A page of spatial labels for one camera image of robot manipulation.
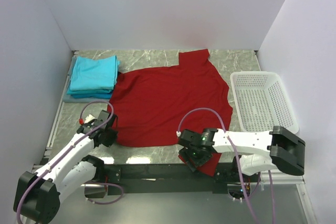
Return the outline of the red t shirt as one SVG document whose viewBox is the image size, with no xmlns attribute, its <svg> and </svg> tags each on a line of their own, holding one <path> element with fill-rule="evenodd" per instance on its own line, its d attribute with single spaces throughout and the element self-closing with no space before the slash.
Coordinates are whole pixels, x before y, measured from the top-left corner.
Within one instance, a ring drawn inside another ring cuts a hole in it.
<svg viewBox="0 0 336 224">
<path fill-rule="evenodd" d="M 233 108 L 229 86 L 209 61 L 206 49 L 181 52 L 179 63 L 118 75 L 110 103 L 118 116 L 118 144 L 175 145 L 176 131 L 228 129 Z"/>
</svg>

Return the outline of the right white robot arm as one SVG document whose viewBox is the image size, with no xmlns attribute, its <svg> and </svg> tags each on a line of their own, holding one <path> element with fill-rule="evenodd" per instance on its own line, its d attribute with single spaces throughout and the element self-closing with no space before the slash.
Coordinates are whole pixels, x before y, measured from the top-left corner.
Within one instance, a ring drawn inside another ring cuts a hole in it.
<svg viewBox="0 0 336 224">
<path fill-rule="evenodd" d="M 176 135 L 183 147 L 179 154 L 192 170 L 207 164 L 216 154 L 231 152 L 238 158 L 230 175 L 238 182 L 273 169 L 291 176 L 304 175 L 306 143 L 282 126 L 264 132 L 205 128 L 197 133 L 185 129 Z"/>
</svg>

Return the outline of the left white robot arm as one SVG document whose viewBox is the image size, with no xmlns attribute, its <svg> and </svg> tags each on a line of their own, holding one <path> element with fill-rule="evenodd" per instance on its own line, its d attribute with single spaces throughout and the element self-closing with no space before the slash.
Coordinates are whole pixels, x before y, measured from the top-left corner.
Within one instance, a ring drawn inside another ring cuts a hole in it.
<svg viewBox="0 0 336 224">
<path fill-rule="evenodd" d="M 105 184 L 107 172 L 102 159 L 89 153 L 117 140 L 116 114 L 102 110 L 98 118 L 84 122 L 69 143 L 44 166 L 35 172 L 24 172 L 17 184 L 13 210 L 18 223 L 26 217 L 35 223 L 50 223 L 61 203 L 86 182 Z"/>
</svg>

